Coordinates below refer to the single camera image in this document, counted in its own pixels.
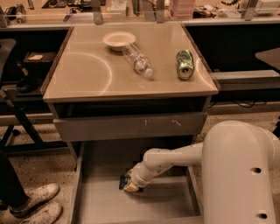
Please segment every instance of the drawer front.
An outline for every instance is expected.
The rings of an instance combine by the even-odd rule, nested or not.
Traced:
[[[207,113],[118,115],[55,119],[63,141],[90,141],[139,137],[197,135]]]

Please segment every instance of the bottle cap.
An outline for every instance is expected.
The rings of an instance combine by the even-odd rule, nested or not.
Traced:
[[[153,74],[152,69],[148,67],[144,73],[144,76],[146,79],[150,80],[152,78],[152,74]]]

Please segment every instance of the shoe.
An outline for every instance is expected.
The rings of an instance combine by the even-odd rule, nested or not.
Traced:
[[[59,190],[59,186],[55,183],[43,185],[40,188],[27,193],[27,196],[30,198],[30,202],[24,209],[17,210],[10,207],[10,213],[13,214],[16,218],[22,218],[26,216],[28,211],[35,207],[37,204],[52,199],[59,192]]]
[[[35,213],[32,217],[21,221],[19,224],[52,224],[60,216],[61,205],[52,202]]]

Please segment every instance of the sneaker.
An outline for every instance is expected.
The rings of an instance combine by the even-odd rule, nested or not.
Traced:
[[[10,213],[13,214],[16,218],[22,218],[28,213],[30,209],[35,207],[37,204],[52,199],[59,192],[59,190],[59,186],[55,183],[43,185],[40,188],[27,193],[27,196],[29,196],[30,198],[30,202],[24,209],[17,210],[10,207]]]
[[[27,220],[21,221],[19,224],[52,224],[60,216],[60,203],[53,202],[43,207]]]

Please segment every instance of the plastic bottle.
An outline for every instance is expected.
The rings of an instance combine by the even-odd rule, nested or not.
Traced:
[[[134,44],[125,45],[122,52],[138,74],[141,74],[147,80],[152,79],[153,70],[151,69],[149,59],[144,56]]]

